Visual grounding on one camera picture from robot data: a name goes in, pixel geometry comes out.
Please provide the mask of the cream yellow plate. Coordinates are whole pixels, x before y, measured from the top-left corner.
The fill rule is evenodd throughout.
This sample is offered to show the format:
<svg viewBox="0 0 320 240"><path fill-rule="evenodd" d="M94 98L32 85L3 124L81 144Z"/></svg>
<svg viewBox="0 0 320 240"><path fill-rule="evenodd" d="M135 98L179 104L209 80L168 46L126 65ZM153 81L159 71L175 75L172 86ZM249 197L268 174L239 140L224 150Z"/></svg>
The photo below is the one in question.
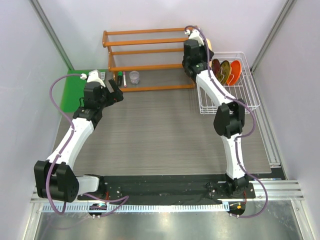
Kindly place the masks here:
<svg viewBox="0 0 320 240"><path fill-rule="evenodd" d="M214 56L214 52L212 51L212 45L211 45L211 42L208 38L206 38L206 42L207 42L207 46L208 46L208 49L209 49L209 58L212 59L213 56Z"/></svg>

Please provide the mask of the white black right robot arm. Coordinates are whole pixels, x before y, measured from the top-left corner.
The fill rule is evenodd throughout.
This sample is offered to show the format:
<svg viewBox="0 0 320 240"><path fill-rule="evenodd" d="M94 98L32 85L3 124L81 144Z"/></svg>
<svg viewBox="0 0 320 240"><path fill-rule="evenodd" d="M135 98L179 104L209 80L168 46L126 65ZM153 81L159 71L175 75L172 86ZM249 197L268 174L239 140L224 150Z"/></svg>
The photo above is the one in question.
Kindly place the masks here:
<svg viewBox="0 0 320 240"><path fill-rule="evenodd" d="M206 60L209 48L195 39L183 43L182 66L185 73L202 88L217 107L213 127L221 137L226 155L225 191L233 198L249 186L243 161L241 137L245 125L244 101L235 99L215 77Z"/></svg>

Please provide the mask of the dark red patterned plate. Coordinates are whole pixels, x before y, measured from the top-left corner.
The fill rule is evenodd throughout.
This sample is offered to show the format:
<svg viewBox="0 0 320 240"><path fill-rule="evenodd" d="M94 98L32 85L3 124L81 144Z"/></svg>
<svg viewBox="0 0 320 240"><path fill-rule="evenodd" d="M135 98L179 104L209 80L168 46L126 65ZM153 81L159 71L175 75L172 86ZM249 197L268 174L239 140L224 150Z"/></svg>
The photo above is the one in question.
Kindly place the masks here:
<svg viewBox="0 0 320 240"><path fill-rule="evenodd" d="M212 69L212 71L213 71L215 76L217 76L219 74L220 69L221 69L221 64L220 64L220 61L217 58L214 58L211 61L211 69Z"/></svg>

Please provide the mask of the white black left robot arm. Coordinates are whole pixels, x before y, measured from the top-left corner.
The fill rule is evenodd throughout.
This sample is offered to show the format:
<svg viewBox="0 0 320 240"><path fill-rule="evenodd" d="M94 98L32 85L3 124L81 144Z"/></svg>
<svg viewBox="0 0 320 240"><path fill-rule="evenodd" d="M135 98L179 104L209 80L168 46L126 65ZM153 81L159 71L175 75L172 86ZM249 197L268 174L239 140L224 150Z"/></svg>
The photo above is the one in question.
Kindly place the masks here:
<svg viewBox="0 0 320 240"><path fill-rule="evenodd" d="M84 143L102 119L103 109L124 99L117 83L113 79L108 82L112 91L97 80L85 84L83 105L74 113L67 133L46 160L35 163L35 184L40 198L48 199L51 203L71 203L77 196L87 193L97 200L106 195L107 188L100 176L76 176L73 167Z"/></svg>

